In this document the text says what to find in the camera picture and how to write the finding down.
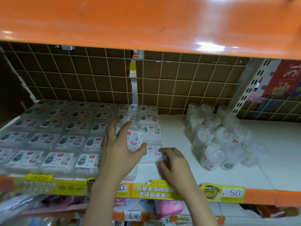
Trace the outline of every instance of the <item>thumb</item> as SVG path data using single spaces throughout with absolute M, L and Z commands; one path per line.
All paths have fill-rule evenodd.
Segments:
M 145 155 L 145 153 L 146 153 L 146 145 L 147 145 L 146 143 L 143 143 L 141 145 L 141 147 L 137 151 L 134 152 L 134 159 L 135 159 L 135 161 L 137 163 L 140 161 L 140 159 L 142 158 L 142 156 Z
M 167 168 L 164 162 L 158 161 L 157 162 L 158 169 L 163 173 L 166 180 L 171 184 L 172 183 L 172 175 L 171 171 Z

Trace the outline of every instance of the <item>person's left hand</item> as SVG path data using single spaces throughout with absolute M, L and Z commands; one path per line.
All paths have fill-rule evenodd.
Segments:
M 132 122 L 126 122 L 121 127 L 117 137 L 115 125 L 119 121 L 120 119 L 116 118 L 109 125 L 101 152 L 99 176 L 109 176 L 111 178 L 116 178 L 121 182 L 145 154 L 146 143 L 143 143 L 136 152 L 129 151 L 126 144 L 126 138 Z

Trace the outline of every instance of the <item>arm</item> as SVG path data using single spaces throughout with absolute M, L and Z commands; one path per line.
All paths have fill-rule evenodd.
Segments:
M 122 126 L 116 136 L 115 119 L 109 126 L 101 152 L 99 176 L 92 185 L 92 193 L 82 226 L 112 225 L 116 193 L 122 179 L 135 167 L 146 152 L 146 143 L 136 152 L 127 149 L 126 137 L 132 122 Z
M 183 154 L 176 148 L 162 148 L 161 152 L 168 156 L 170 169 L 163 162 L 159 162 L 158 167 L 167 181 L 183 197 L 193 225 L 217 226 L 218 223 L 207 202 L 207 197 L 199 189 Z

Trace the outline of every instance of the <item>red poster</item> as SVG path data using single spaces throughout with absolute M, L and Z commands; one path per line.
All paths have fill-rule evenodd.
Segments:
M 301 61 L 282 60 L 262 96 L 291 96 L 301 80 Z

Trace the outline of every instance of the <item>price tag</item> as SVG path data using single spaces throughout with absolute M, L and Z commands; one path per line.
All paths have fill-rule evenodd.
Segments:
M 240 188 L 223 188 L 222 197 L 243 197 L 245 189 Z
M 177 222 L 192 223 L 190 216 L 177 215 Z
M 123 211 L 125 221 L 141 221 L 141 211 Z
M 119 185 L 119 188 L 117 190 L 118 192 L 127 192 L 128 186 L 127 185 Z

